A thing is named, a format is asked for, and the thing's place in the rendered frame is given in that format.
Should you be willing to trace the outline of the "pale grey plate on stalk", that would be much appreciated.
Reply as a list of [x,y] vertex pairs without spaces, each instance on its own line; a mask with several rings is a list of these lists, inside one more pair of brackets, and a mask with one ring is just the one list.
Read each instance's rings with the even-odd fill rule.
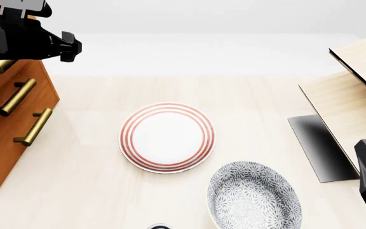
[[0,0],[0,15],[8,13],[19,15],[20,18],[30,16],[48,18],[52,9],[46,0]]

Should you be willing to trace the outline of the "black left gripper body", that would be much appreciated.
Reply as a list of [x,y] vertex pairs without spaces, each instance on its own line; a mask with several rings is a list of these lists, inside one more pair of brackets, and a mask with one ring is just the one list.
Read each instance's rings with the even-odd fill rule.
[[82,43],[71,32],[62,32],[63,43],[60,44],[61,62],[73,62],[75,57],[82,52]]

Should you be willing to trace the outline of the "white plate with red rings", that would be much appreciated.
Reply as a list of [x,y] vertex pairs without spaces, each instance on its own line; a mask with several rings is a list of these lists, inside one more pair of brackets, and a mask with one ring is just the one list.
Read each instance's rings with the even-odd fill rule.
[[211,119],[178,102],[158,102],[131,114],[119,130],[118,146],[136,167],[159,174],[187,171],[204,162],[216,145]]

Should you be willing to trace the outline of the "pale wooden shelf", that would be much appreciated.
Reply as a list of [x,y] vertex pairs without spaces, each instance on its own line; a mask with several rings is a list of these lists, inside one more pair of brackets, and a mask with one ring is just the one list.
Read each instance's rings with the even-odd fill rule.
[[344,72],[299,84],[349,163],[358,170],[355,144],[366,139],[366,38],[329,53]]

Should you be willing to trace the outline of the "grey floral patterned bowl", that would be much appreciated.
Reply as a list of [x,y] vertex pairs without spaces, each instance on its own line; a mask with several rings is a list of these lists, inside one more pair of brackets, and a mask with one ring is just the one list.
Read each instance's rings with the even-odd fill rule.
[[211,176],[206,197],[217,229],[302,229],[302,206],[295,190],[266,165],[223,165]]

